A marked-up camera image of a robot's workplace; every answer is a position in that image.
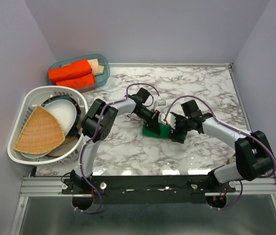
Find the green t-shirt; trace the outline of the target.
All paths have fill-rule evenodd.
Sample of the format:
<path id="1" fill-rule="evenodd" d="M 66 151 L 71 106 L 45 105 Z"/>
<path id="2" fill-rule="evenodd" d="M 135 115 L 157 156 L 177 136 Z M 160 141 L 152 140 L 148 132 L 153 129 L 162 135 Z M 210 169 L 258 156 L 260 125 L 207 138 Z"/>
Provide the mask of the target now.
<path id="1" fill-rule="evenodd" d="M 156 139 L 169 139 L 171 133 L 171 127 L 169 125 L 163 125 L 159 123 L 159 132 L 151 130 L 147 123 L 144 122 L 142 126 L 142 135 L 145 137 L 156 138 Z"/>

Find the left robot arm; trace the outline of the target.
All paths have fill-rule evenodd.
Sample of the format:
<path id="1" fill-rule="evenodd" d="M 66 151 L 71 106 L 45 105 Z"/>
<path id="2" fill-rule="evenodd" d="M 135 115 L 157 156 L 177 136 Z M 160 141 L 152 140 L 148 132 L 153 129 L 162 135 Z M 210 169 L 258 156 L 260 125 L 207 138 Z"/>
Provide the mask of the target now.
<path id="1" fill-rule="evenodd" d="M 78 193 L 85 193 L 89 188 L 94 189 L 89 182 L 93 174 L 93 163 L 99 145 L 109 135 L 116 117 L 124 114 L 135 114 L 143 120 L 147 130 L 160 134 L 159 111 L 145 107 L 150 92 L 140 88 L 134 95 L 126 91 L 124 98 L 107 103 L 96 99 L 82 120 L 83 145 L 78 163 L 71 171 L 69 180 L 71 188 Z"/>

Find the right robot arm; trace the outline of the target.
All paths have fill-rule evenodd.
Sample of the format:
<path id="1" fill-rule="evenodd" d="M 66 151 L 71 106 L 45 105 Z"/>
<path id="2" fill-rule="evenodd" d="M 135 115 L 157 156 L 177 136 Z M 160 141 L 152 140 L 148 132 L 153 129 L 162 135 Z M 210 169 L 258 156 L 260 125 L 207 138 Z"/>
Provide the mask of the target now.
<path id="1" fill-rule="evenodd" d="M 182 110 L 183 115 L 168 111 L 161 117 L 161 122 L 170 127 L 169 138 L 172 141 L 183 143 L 184 136 L 194 130 L 214 137 L 235 150 L 234 163 L 208 173 L 206 182 L 209 190 L 217 192 L 230 181 L 252 181 L 274 174 L 276 159 L 263 132 L 246 132 L 221 122 L 212 112 L 202 113 L 195 100 L 183 103 Z"/>

